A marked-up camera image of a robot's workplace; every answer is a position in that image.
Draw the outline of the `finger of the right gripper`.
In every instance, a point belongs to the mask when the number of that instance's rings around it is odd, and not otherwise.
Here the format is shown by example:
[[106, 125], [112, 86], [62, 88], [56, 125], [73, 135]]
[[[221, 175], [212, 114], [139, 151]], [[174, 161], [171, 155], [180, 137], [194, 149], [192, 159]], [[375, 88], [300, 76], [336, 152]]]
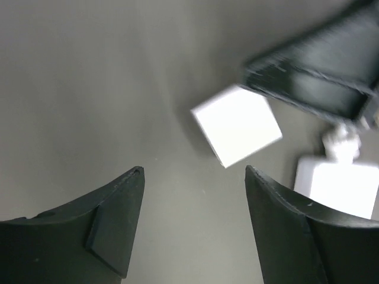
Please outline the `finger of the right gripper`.
[[245, 63], [242, 85], [332, 123], [378, 123], [378, 2], [334, 17]]

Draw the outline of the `white charger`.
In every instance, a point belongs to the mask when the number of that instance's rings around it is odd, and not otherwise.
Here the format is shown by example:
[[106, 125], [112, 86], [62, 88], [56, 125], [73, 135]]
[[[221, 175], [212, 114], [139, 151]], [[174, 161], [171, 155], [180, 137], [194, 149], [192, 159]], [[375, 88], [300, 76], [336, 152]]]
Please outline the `white charger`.
[[267, 99], [238, 85], [222, 90], [191, 113], [224, 168], [282, 139]]

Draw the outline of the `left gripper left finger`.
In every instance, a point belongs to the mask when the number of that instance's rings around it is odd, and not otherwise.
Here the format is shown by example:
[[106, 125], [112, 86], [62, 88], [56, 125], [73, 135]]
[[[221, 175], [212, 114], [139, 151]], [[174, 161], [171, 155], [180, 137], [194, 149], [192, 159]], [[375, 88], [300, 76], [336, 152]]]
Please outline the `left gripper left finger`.
[[2, 283], [121, 283], [144, 195], [144, 169], [33, 218], [1, 222]]

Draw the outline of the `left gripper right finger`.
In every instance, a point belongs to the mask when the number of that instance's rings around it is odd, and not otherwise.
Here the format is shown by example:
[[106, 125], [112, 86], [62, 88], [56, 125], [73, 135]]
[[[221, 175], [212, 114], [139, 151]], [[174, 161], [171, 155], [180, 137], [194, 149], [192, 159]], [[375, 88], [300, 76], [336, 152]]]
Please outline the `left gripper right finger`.
[[245, 169], [264, 283], [378, 283], [378, 221], [329, 208]]

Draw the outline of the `white multicolour power strip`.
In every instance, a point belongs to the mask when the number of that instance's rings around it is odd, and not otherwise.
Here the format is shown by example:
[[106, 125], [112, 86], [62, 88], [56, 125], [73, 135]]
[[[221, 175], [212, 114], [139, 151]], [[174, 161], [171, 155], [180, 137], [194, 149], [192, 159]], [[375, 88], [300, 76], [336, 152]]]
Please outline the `white multicolour power strip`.
[[371, 219], [378, 192], [378, 165], [357, 162], [361, 139], [340, 124], [322, 137], [325, 157], [303, 156], [294, 191], [329, 208]]

